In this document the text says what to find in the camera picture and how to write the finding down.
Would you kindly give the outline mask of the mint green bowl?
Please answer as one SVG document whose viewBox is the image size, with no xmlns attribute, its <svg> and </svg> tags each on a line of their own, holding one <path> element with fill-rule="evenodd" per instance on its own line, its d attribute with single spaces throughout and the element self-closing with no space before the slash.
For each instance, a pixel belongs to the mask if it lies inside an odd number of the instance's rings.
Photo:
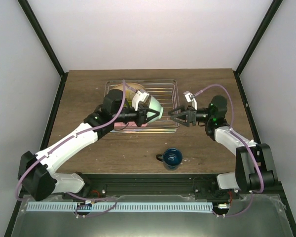
<svg viewBox="0 0 296 237">
<path fill-rule="evenodd" d="M 161 112 L 161 116 L 160 119 L 162 117 L 163 114 L 163 107 L 161 106 L 161 104 L 159 103 L 159 101 L 153 97 L 153 96 L 149 96 L 149 98 L 147 99 L 147 101 L 144 103 L 144 106 L 146 106 L 149 109 L 154 109 L 154 110 L 160 110 Z"/>
</svg>

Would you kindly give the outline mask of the chrome wire dish rack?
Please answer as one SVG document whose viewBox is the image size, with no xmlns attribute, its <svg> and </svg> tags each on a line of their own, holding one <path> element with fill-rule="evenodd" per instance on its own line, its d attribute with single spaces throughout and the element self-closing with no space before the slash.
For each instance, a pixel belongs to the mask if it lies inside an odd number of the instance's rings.
<svg viewBox="0 0 296 237">
<path fill-rule="evenodd" d="M 179 105 L 177 82 L 174 79 L 127 79 L 126 83 L 138 83 L 163 107 L 161 119 L 144 128 L 114 129 L 112 133 L 174 133 L 179 124 L 170 120 L 168 112 Z"/>
</svg>

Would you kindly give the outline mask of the pink plate with bird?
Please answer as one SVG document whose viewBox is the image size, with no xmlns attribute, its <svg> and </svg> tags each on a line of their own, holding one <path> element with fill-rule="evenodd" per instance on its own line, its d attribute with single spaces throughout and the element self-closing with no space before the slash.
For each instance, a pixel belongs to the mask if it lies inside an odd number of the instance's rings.
<svg viewBox="0 0 296 237">
<path fill-rule="evenodd" d="M 138 83 L 126 83 L 125 87 L 123 84 L 119 84 L 115 86 L 113 89 L 110 90 L 110 93 L 113 94 L 114 100 L 114 107 L 119 109 L 122 102 L 122 96 L 125 97 L 125 106 L 127 103 L 132 107 L 132 99 L 137 92 L 137 90 L 143 89 L 144 87 Z"/>
</svg>

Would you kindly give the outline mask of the plain pink plate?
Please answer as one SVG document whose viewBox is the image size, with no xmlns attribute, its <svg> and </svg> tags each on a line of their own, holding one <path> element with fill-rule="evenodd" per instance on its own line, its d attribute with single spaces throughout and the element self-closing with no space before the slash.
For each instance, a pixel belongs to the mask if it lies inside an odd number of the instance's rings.
<svg viewBox="0 0 296 237">
<path fill-rule="evenodd" d="M 133 121 L 130 121 L 130 122 L 126 122 L 126 123 L 123 123 L 123 122 L 115 122 L 114 123 L 114 129 L 122 129 L 122 128 L 144 128 L 144 127 L 147 127 L 147 123 L 146 124 L 143 124 L 141 126 L 137 126 Z"/>
</svg>

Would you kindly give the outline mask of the dark blue mug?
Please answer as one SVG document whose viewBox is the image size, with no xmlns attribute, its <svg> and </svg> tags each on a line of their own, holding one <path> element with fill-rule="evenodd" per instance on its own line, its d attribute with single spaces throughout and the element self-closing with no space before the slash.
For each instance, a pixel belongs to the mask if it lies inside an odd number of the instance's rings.
<svg viewBox="0 0 296 237">
<path fill-rule="evenodd" d="M 183 154 L 180 150 L 176 148 L 169 148 L 164 151 L 162 154 L 157 154 L 156 159 L 163 163 L 163 166 L 167 170 L 176 170 L 182 160 L 183 160 Z"/>
</svg>

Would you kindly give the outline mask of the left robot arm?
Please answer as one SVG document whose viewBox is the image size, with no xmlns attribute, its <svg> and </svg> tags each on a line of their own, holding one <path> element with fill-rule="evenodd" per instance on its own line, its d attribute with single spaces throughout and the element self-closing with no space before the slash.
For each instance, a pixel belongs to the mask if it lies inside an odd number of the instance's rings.
<svg viewBox="0 0 296 237">
<path fill-rule="evenodd" d="M 44 150 L 35 154 L 27 151 L 21 156 L 15 192 L 24 188 L 36 201 L 57 193 L 88 198 L 91 187 L 81 173 L 64 174 L 57 170 L 79 151 L 110 133 L 116 123 L 133 122 L 141 127 L 160 119 L 162 114 L 161 104 L 144 90 L 135 93 L 132 103 L 126 101 L 125 92 L 110 90 L 102 104 L 73 132 Z"/>
</svg>

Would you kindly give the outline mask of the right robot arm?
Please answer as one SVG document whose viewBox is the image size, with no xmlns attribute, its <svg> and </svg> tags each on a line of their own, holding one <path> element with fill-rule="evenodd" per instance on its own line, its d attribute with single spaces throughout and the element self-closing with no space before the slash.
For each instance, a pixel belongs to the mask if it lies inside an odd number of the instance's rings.
<svg viewBox="0 0 296 237">
<path fill-rule="evenodd" d="M 278 183 L 271 148 L 237 133 L 225 119 L 227 99 L 214 96 L 208 107 L 197 109 L 195 99 L 191 106 L 179 106 L 169 111 L 170 119 L 186 127 L 204 124 L 205 132 L 213 141 L 235 155 L 235 171 L 219 174 L 217 182 L 209 186 L 210 195 L 220 199 L 228 189 L 261 193 Z"/>
</svg>

